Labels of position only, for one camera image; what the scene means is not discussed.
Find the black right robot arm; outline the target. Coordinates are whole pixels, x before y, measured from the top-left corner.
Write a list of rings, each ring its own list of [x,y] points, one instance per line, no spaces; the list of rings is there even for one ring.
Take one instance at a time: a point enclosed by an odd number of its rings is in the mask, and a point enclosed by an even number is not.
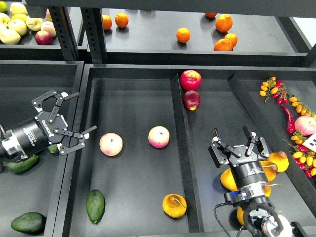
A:
[[[223,142],[218,130],[208,148],[217,168],[228,165],[236,190],[225,193],[221,206],[240,209],[243,225],[237,233],[248,230],[253,237],[305,237],[307,233],[298,222],[289,222],[277,214],[274,205],[264,192],[276,172],[269,172],[263,162],[270,157],[265,139],[243,127],[247,144],[230,146]]]

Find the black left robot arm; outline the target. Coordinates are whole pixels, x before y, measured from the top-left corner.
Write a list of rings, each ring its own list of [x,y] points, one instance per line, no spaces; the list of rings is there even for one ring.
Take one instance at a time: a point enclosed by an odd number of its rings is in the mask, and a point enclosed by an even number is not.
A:
[[[97,127],[93,126],[81,133],[69,131],[63,115],[59,113],[62,103],[78,96],[58,93],[55,89],[32,100],[32,106],[38,115],[4,130],[0,127],[0,167],[3,161],[14,173],[30,169],[39,158],[37,153],[48,149],[51,153],[65,156],[85,147],[89,133]]]

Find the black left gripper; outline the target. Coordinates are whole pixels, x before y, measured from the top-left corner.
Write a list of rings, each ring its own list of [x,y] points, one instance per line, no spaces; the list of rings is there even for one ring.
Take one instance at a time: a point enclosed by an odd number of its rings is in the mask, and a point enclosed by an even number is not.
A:
[[[65,156],[85,147],[86,140],[89,139],[90,133],[97,129],[97,126],[78,133],[66,130],[68,124],[64,117],[59,114],[62,103],[66,100],[79,96],[79,92],[68,94],[66,92],[58,93],[52,89],[45,94],[31,101],[32,106],[39,112],[33,118],[30,118],[10,131],[9,151],[12,154],[22,154],[25,158],[40,152],[52,144],[59,145],[59,155]],[[43,111],[44,101],[55,98],[56,103],[51,113]],[[67,147],[61,141],[63,137],[69,137],[70,143]]]

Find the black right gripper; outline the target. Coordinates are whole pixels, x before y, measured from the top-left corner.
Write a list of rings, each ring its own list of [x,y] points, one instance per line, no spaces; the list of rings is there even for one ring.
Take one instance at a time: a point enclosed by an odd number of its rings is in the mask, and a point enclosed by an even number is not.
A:
[[[218,135],[218,129],[212,131],[213,139],[208,150],[217,168],[228,164],[238,190],[248,187],[251,184],[261,185],[268,182],[264,169],[258,159],[270,157],[268,146],[263,137],[251,131],[248,125],[243,126],[244,134],[248,140],[246,144],[245,156],[241,158],[241,153],[234,147],[224,143]]]

